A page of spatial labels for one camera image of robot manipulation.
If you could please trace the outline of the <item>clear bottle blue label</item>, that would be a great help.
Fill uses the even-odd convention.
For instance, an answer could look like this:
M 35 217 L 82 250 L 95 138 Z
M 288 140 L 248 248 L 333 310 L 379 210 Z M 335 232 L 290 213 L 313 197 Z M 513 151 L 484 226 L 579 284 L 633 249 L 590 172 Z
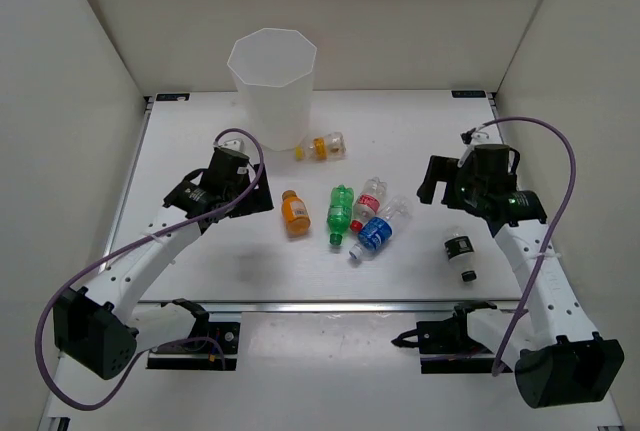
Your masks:
M 349 250 L 349 257 L 361 260 L 376 255 L 392 238 L 400 234 L 412 218 L 412 203 L 403 196 L 394 196 L 362 230 Z

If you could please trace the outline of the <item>clear bottle black label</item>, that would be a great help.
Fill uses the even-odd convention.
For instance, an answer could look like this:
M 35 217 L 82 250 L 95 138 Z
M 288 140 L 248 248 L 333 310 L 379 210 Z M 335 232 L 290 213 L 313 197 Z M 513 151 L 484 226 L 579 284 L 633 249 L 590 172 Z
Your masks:
M 468 233 L 459 226 L 449 228 L 444 233 L 443 246 L 449 265 L 460 275 L 462 282 L 475 281 L 475 250 Z

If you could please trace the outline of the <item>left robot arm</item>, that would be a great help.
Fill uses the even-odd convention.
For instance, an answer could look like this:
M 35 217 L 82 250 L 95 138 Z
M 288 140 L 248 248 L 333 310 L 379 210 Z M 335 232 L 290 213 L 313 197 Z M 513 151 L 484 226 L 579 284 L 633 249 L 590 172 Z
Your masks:
M 66 289 L 53 306 L 56 346 L 104 380 L 132 358 L 177 341 L 188 351 L 206 346 L 208 314 L 185 298 L 143 313 L 135 308 L 160 274 L 208 228 L 226 217 L 270 211 L 263 166 L 247 155 L 217 147 L 210 164 L 187 174 L 164 198 L 145 243 L 124 252 L 77 290 Z

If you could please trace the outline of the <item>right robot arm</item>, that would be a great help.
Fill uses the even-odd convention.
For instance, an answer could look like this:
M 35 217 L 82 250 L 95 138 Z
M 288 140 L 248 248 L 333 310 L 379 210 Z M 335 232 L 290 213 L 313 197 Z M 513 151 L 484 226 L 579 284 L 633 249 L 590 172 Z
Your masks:
M 490 304 L 463 309 L 449 326 L 460 350 L 478 344 L 495 353 L 515 375 L 520 395 L 531 408 L 599 402 L 623 362 L 615 339 L 603 338 L 583 311 L 550 240 L 551 227 L 533 191 L 517 187 L 520 154 L 501 144 L 472 145 L 464 158 L 431 156 L 417 191 L 421 203 L 433 201 L 445 183 L 443 205 L 483 219 L 509 262 L 531 324 L 517 327 L 501 342 L 510 318 Z

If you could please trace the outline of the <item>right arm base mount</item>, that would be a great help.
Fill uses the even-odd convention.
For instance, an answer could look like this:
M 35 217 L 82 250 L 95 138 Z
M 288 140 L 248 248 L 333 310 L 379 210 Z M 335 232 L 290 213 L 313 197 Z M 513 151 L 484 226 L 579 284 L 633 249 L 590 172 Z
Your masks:
M 423 375 L 490 374 L 493 354 L 469 336 L 467 316 L 497 309 L 495 303 L 488 301 L 459 303 L 447 319 L 418 321 L 414 329 L 400 333 L 391 344 L 400 349 L 416 349 Z

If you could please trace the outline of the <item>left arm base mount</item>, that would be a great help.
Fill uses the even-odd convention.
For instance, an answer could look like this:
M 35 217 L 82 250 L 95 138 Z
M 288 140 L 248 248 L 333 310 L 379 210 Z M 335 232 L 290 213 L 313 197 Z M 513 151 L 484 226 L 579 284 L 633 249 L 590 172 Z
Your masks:
M 239 313 L 210 311 L 206 336 L 211 342 L 165 344 L 154 348 L 147 355 L 146 368 L 160 371 L 235 371 L 240 332 Z

